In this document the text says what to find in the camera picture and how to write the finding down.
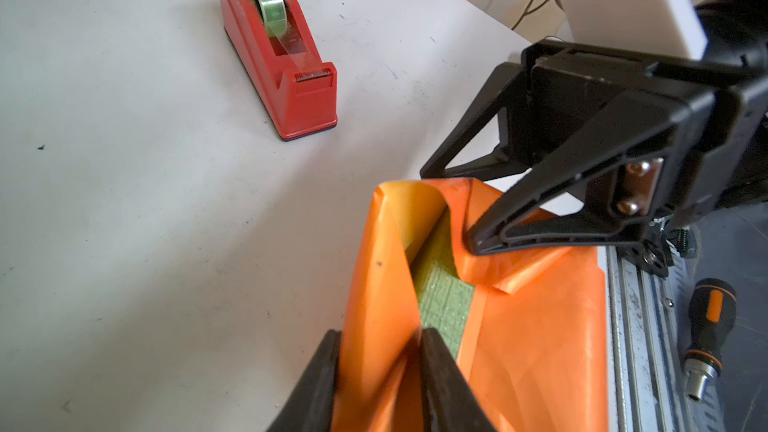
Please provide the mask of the green gift box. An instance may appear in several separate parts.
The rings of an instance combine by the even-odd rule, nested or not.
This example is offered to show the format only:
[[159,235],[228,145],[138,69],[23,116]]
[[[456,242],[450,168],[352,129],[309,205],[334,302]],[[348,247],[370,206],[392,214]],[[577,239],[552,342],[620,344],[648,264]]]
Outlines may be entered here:
[[448,208],[431,229],[410,269],[421,327],[436,329],[450,355],[457,359],[475,287],[459,278]]

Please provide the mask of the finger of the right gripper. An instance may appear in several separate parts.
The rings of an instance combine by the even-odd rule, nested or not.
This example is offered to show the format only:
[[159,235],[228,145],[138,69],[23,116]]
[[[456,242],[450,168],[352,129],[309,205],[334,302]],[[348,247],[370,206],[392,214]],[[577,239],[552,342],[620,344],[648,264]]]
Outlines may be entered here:
[[[497,120],[499,137],[492,152],[451,167],[451,160],[492,119]],[[521,174],[533,163],[532,125],[526,69],[514,63],[502,63],[493,70],[458,124],[421,168],[420,177],[471,177],[489,181]]]
[[729,179],[715,157],[728,116],[726,91],[623,91],[497,199],[469,228],[467,245],[477,255],[632,245],[657,218],[694,222]]

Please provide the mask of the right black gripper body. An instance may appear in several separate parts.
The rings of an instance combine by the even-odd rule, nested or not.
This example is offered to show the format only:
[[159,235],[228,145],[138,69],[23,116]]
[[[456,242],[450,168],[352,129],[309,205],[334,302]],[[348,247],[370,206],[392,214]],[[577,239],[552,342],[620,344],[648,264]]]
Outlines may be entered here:
[[767,0],[697,9],[700,61],[541,42],[525,53],[535,164],[521,210],[571,188],[572,215],[520,226],[522,246],[644,241],[654,220],[683,226],[767,198]]

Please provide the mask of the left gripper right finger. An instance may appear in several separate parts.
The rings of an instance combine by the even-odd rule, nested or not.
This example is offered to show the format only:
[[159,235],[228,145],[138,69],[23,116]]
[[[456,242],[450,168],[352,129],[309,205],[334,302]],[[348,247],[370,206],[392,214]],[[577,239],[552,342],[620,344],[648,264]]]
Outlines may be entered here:
[[420,381],[425,431],[496,431],[435,328],[421,334]]

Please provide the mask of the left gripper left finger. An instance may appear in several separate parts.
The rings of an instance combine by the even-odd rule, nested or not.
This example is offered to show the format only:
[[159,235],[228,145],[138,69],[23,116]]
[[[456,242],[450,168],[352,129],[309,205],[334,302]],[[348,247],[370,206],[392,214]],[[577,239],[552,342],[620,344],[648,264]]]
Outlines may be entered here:
[[267,431],[331,430],[342,333],[328,330]]

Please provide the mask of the yellow orange wrapping paper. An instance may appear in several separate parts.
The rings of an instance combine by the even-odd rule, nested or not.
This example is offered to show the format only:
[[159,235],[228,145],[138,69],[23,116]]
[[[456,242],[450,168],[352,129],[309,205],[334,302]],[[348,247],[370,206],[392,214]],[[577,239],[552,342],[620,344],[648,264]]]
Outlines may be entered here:
[[457,365],[499,431],[609,427],[605,275],[593,247],[475,256],[463,237],[495,202],[476,179],[374,191],[350,287],[332,429],[419,431],[421,318],[410,264],[443,213],[473,291]]

